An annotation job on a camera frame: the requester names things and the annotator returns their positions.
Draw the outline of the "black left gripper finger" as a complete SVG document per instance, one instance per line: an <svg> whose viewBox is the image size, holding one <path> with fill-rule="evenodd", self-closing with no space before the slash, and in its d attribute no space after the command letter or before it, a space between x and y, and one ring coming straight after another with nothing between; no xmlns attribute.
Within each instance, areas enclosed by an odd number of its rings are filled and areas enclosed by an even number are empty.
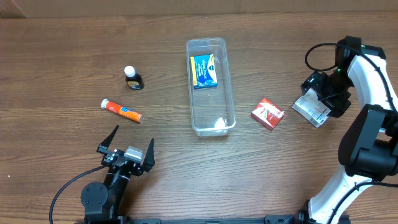
<svg viewBox="0 0 398 224"><path fill-rule="evenodd" d="M149 172L154 166L155 166L154 138L152 138L149 143L149 147L147 149L146 156L142 163L142 168L145 172Z"/></svg>
<svg viewBox="0 0 398 224"><path fill-rule="evenodd" d="M113 129L113 131L111 132L111 134L106 137L101 143L100 146L101 147L105 147L108 148L111 145L111 142L113 141L114 136L116 135L116 132L119 128L119 125L116 125L116 127Z"/></svg>

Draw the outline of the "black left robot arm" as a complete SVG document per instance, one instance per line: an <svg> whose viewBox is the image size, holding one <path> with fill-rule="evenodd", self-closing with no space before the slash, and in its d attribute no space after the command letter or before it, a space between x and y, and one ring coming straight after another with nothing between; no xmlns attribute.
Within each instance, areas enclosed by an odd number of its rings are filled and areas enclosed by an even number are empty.
<svg viewBox="0 0 398 224"><path fill-rule="evenodd" d="M125 151L110 151L117 130L115 127L96 150L103 155L101 165L108 168L104 181L91 182L81 192L85 223L132 223L130 217L120 212L127 185L132 176L140 176L155 166L153 139L146 153L132 146Z"/></svg>

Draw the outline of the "white plaster box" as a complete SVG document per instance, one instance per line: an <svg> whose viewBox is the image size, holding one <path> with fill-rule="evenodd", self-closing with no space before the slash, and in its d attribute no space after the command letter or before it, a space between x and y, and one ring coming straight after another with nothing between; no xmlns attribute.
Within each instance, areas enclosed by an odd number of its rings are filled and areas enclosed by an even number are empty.
<svg viewBox="0 0 398 224"><path fill-rule="evenodd" d="M331 111L318 100L318 95L313 89L309 89L292 105L292 108L306 118L314 127L319 128L328 118Z"/></svg>

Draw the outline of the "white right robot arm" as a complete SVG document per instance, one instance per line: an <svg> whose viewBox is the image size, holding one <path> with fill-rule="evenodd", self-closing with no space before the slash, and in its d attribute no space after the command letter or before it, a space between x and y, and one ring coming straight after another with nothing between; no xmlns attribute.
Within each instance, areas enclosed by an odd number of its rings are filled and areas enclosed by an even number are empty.
<svg viewBox="0 0 398 224"><path fill-rule="evenodd" d="M382 48L364 45L359 37L346 36L332 45L335 64L312 68L301 84L302 95L320 107L320 114L339 118L349 108L353 87L361 111L338 147L339 168L324 188L295 214L294 223L349 223L343 212L367 188L383 186L383 179L397 175L397 95L386 72Z"/></svg>

